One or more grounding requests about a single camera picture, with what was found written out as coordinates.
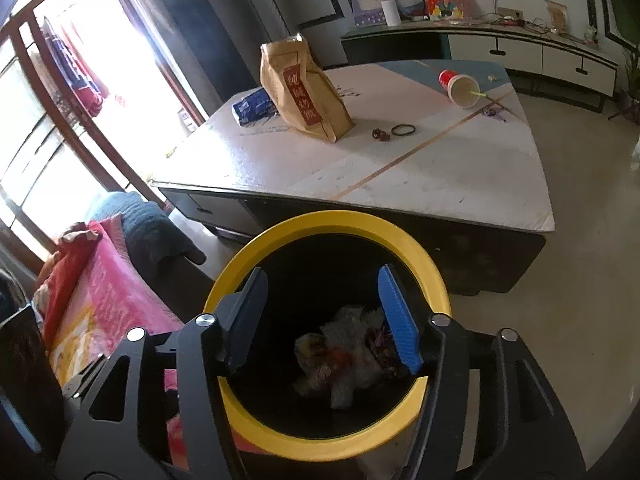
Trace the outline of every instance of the white tabletop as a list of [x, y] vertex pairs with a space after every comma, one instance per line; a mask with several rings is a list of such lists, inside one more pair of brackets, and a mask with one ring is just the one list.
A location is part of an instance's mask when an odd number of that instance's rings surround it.
[[[471, 109], [453, 105], [437, 86], [443, 66], [473, 73], [489, 97], [508, 108], [501, 111], [506, 122], [479, 113], [485, 99]], [[485, 82], [487, 71], [498, 81]], [[344, 94], [356, 123], [335, 144], [299, 133], [279, 117], [239, 126], [231, 113], [243, 95], [238, 94], [178, 146], [155, 172], [153, 185], [319, 199], [532, 232], [554, 230], [540, 156], [501, 66], [404, 61], [349, 66], [327, 75]], [[389, 142], [372, 138], [372, 129], [390, 133], [398, 123], [413, 124], [416, 132], [392, 136]]]

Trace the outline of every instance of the white cabinet door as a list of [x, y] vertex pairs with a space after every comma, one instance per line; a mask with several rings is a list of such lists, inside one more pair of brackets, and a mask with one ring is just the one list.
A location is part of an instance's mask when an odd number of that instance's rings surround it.
[[512, 70], [534, 74], [542, 72], [542, 46], [530, 41], [475, 34], [450, 34], [449, 47], [451, 59], [493, 61]]
[[544, 47], [543, 75], [555, 77], [611, 97], [616, 71], [608, 66], [552, 46]]

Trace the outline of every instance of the paper cup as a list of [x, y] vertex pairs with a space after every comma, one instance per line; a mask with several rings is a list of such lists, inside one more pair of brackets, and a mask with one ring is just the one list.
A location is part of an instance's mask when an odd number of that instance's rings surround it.
[[480, 96], [471, 92], [479, 92], [480, 85], [467, 74], [458, 74], [453, 70], [440, 72], [440, 84], [447, 91], [449, 99], [462, 108], [471, 108], [479, 101]]

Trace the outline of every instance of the table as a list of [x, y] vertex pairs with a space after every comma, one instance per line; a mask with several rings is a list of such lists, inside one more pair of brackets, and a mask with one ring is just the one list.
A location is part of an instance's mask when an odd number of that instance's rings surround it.
[[[504, 106], [504, 122], [452, 104], [443, 69], [468, 73]], [[247, 242], [297, 214], [361, 210], [399, 225], [430, 253], [447, 288], [506, 292], [554, 230], [538, 150], [504, 68], [411, 60], [326, 72], [356, 125], [335, 144], [281, 118], [240, 127], [230, 99], [175, 150], [152, 185], [188, 218]], [[372, 138], [409, 123], [416, 132]]]
[[349, 64], [417, 56], [494, 61], [513, 76], [519, 92], [597, 113], [613, 97], [618, 69], [611, 56], [578, 38], [478, 20], [353, 27], [342, 36], [342, 47]]

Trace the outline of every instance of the blue table section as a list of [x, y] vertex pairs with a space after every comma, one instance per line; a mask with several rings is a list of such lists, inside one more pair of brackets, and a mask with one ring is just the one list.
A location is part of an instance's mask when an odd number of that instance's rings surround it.
[[[459, 74], [473, 76], [480, 85], [482, 92], [488, 92], [498, 86], [510, 82], [504, 67], [490, 61], [467, 61], [455, 59], [423, 59], [412, 61], [385, 61], [379, 66], [391, 70], [399, 75], [434, 89], [441, 94], [447, 94], [438, 80], [443, 70], [453, 70]], [[496, 81], [489, 81], [489, 76], [497, 77]]]

